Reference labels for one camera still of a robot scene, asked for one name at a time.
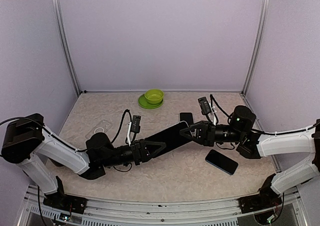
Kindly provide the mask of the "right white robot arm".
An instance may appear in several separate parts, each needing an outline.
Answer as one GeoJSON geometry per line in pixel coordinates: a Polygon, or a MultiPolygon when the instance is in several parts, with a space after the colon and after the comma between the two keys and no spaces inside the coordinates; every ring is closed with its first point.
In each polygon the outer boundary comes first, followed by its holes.
{"type": "Polygon", "coordinates": [[[295,131],[266,133],[253,129],[256,115],[246,106],[236,106],[228,125],[200,121],[182,129],[180,135],[203,146],[235,143],[237,152],[247,159],[277,154],[305,152],[309,155],[289,169],[269,176],[259,189],[256,204],[266,208],[276,195],[307,182],[320,174],[320,123],[295,131]]]}

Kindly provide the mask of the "aluminium frame post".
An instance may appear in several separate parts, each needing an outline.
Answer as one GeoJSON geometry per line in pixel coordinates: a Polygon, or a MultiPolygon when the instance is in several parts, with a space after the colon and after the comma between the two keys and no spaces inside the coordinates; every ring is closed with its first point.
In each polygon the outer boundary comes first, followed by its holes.
{"type": "Polygon", "coordinates": [[[260,16],[258,21],[258,28],[257,28],[254,45],[253,45],[253,51],[250,58],[249,68],[246,74],[245,82],[241,91],[243,97],[247,96],[252,79],[253,79],[254,71],[255,71],[258,56],[259,56],[260,47],[263,40],[263,34],[264,34],[265,24],[267,21],[269,3],[270,3],[270,0],[262,0],[260,16]]]}
{"type": "Polygon", "coordinates": [[[57,22],[58,33],[59,33],[59,37],[62,45],[62,50],[66,60],[67,70],[68,70],[75,94],[77,97],[79,97],[82,91],[81,91],[79,80],[73,65],[70,48],[68,45],[60,0],[52,0],[52,3],[53,3],[54,13],[56,17],[56,22],[57,22]]]}

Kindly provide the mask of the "left aluminium frame post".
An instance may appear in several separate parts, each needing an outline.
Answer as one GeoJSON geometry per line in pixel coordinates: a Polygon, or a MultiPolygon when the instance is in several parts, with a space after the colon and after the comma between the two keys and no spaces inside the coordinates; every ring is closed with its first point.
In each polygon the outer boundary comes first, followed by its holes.
{"type": "Polygon", "coordinates": [[[70,48],[68,45],[60,0],[52,0],[52,3],[53,3],[54,13],[56,17],[56,22],[57,22],[58,33],[59,33],[59,37],[62,45],[62,50],[66,60],[67,70],[68,70],[75,94],[77,97],[79,97],[82,91],[81,91],[79,80],[73,65],[70,48]]]}

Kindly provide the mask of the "right aluminium frame post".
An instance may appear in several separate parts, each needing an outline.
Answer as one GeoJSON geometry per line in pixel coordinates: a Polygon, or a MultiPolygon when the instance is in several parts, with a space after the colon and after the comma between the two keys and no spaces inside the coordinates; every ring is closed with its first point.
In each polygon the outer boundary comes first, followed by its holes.
{"type": "Polygon", "coordinates": [[[269,3],[270,3],[270,0],[262,0],[260,16],[258,21],[258,28],[257,28],[254,45],[253,45],[253,51],[250,58],[249,68],[246,74],[245,82],[241,91],[243,97],[247,96],[252,79],[253,79],[254,71],[255,71],[258,56],[259,56],[260,47],[263,40],[263,34],[264,34],[265,24],[267,21],[269,3]]]}

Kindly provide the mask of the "large black phone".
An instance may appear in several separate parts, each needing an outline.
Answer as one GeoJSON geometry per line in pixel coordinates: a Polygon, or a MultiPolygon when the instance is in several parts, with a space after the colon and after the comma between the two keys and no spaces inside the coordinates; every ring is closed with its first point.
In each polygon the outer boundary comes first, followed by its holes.
{"type": "Polygon", "coordinates": [[[165,149],[157,154],[156,157],[159,157],[191,142],[191,140],[181,136],[179,133],[182,129],[186,128],[188,128],[188,124],[185,121],[182,121],[163,131],[145,138],[145,140],[153,142],[163,142],[166,144],[165,149]]]}

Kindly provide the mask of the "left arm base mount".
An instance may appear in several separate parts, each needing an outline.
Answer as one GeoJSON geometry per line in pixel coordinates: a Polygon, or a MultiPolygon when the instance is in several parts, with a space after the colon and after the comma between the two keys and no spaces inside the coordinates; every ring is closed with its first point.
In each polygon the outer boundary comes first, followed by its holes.
{"type": "Polygon", "coordinates": [[[52,194],[45,194],[43,204],[70,213],[84,214],[88,200],[84,197],[66,194],[61,179],[56,176],[56,180],[58,185],[57,191],[52,194]]]}

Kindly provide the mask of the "green bowl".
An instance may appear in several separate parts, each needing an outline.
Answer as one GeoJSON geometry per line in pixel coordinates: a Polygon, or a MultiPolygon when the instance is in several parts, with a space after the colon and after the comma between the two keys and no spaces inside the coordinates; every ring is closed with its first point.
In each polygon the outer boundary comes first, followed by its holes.
{"type": "Polygon", "coordinates": [[[164,99],[164,92],[160,89],[150,89],[145,92],[144,97],[150,104],[158,104],[164,99]]]}

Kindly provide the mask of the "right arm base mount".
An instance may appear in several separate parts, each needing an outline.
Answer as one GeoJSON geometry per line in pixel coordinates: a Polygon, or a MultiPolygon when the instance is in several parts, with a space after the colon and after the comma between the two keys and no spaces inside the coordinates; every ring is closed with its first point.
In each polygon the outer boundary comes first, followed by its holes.
{"type": "Polygon", "coordinates": [[[282,204],[283,200],[280,194],[271,189],[272,179],[275,175],[274,173],[266,178],[262,186],[258,189],[258,194],[244,196],[238,199],[242,213],[254,212],[282,204]]]}

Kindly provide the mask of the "left clear phone case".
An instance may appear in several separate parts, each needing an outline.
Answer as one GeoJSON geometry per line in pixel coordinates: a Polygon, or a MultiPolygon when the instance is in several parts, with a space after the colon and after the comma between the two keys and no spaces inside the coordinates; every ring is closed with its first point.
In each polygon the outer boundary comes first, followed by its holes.
{"type": "Polygon", "coordinates": [[[112,123],[107,120],[101,120],[96,124],[85,136],[86,139],[90,139],[96,133],[107,133],[112,128],[112,123]]]}

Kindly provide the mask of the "black phone blue edge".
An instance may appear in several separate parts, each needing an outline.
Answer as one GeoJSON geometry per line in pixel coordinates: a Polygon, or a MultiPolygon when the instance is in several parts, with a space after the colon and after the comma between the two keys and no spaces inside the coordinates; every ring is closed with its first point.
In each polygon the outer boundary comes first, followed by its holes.
{"type": "Polygon", "coordinates": [[[230,159],[229,157],[221,154],[214,149],[212,149],[207,154],[207,156],[205,157],[205,161],[229,175],[234,175],[239,165],[236,161],[230,159]]]}

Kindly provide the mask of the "green saucer plate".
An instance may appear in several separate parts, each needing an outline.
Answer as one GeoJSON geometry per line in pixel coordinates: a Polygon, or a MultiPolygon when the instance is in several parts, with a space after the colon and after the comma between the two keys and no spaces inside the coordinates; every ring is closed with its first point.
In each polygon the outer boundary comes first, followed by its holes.
{"type": "Polygon", "coordinates": [[[151,104],[147,101],[147,99],[145,98],[145,95],[142,94],[140,95],[139,99],[138,99],[138,104],[145,109],[155,109],[160,107],[163,104],[163,100],[157,104],[151,104]]]}

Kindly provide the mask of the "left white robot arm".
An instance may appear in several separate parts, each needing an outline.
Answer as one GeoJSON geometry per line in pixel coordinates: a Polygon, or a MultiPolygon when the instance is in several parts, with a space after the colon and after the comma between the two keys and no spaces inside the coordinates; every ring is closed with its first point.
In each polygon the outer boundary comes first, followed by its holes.
{"type": "Polygon", "coordinates": [[[105,169],[117,165],[140,165],[155,158],[166,148],[164,142],[145,139],[114,147],[105,133],[94,134],[86,149],[78,149],[58,137],[44,124],[42,115],[14,117],[1,122],[7,124],[1,156],[18,165],[59,208],[70,203],[63,191],[62,181],[54,176],[39,158],[47,158],[69,168],[78,176],[95,180],[105,175],[105,169]]]}

